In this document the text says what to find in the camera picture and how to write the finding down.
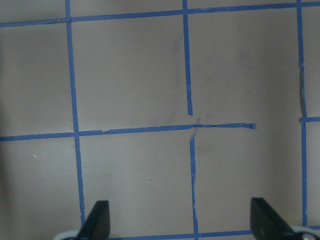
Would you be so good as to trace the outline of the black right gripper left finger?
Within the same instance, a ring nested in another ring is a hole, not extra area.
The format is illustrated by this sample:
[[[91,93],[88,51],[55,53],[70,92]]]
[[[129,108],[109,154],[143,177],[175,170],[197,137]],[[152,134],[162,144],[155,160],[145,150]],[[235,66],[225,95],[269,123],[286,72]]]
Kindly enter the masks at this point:
[[[107,200],[97,201],[83,226],[77,240],[108,240],[111,232],[110,208]]]

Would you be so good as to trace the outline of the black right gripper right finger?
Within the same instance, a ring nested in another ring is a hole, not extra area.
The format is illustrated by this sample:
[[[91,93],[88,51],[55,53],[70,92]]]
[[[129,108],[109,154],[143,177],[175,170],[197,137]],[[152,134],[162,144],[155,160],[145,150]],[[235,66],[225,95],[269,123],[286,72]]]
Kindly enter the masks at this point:
[[[296,234],[262,197],[250,200],[250,230],[256,240],[296,240]]]

